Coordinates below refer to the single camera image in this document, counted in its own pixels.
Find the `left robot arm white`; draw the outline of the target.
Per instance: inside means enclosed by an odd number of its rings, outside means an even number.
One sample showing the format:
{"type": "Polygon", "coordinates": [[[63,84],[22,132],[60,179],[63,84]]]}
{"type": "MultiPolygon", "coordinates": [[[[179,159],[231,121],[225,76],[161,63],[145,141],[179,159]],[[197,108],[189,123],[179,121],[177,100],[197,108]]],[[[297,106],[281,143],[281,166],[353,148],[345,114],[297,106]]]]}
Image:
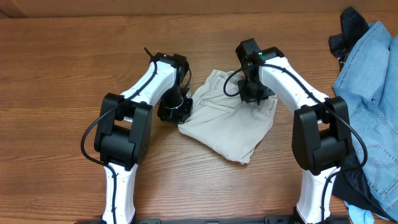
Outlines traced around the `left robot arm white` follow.
{"type": "Polygon", "coordinates": [[[138,165],[150,145],[153,108],[162,121],[182,124],[193,100],[181,86],[190,73],[186,57],[157,53],[144,76],[120,95],[108,93],[101,105],[94,140],[106,174],[106,206],[101,223],[133,223],[134,185],[138,165]]]}

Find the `black garment near base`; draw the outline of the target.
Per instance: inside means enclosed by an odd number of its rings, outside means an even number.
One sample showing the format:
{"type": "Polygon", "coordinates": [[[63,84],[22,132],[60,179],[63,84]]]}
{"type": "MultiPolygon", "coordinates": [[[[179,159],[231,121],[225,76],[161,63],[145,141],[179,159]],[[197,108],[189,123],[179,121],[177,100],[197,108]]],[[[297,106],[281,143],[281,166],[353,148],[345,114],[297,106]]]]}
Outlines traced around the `black garment near base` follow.
{"type": "Polygon", "coordinates": [[[344,169],[333,187],[333,195],[351,205],[351,219],[362,223],[363,218],[355,217],[355,210],[372,212],[391,221],[396,220],[394,189],[397,184],[397,158],[387,151],[373,147],[364,167],[358,169],[359,156],[352,154],[345,160],[344,169]]]}

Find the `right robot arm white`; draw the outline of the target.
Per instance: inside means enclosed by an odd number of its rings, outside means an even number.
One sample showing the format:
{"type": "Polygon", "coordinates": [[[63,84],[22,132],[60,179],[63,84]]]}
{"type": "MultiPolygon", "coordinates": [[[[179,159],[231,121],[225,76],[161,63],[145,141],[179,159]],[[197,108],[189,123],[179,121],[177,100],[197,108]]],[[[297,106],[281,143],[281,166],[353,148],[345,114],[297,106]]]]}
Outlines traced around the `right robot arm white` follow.
{"type": "Polygon", "coordinates": [[[245,79],[238,83],[246,103],[276,95],[293,116],[292,152],[302,168],[300,198],[292,215],[266,216],[265,223],[349,223],[330,212],[335,181],[347,155],[353,152],[348,107],[308,84],[277,48],[262,50],[254,39],[236,47],[245,79]]]}

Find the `blue denim jeans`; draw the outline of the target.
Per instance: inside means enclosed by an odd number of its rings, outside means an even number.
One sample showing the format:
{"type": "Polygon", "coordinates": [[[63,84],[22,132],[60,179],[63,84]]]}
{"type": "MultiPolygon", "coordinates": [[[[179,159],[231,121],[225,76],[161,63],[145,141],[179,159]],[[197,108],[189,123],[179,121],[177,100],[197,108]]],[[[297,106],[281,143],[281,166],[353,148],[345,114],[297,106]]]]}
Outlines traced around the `blue denim jeans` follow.
{"type": "MultiPolygon", "coordinates": [[[[351,126],[364,141],[367,158],[373,147],[397,158],[397,37],[382,22],[370,24],[357,41],[333,90],[346,101],[351,126]]],[[[397,184],[394,196],[397,220],[397,184]]]]}

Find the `beige shorts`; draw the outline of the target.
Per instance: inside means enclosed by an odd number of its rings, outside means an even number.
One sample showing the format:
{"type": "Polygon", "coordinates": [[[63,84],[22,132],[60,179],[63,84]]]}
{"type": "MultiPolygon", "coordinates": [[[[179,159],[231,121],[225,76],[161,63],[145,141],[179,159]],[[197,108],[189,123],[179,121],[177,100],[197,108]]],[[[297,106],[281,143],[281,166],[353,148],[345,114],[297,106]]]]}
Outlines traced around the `beige shorts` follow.
{"type": "Polygon", "coordinates": [[[271,129],[277,97],[260,103],[246,103],[239,96],[223,92],[232,72],[213,70],[192,96],[191,115],[178,130],[200,141],[229,161],[247,164],[257,146],[271,129]]]}

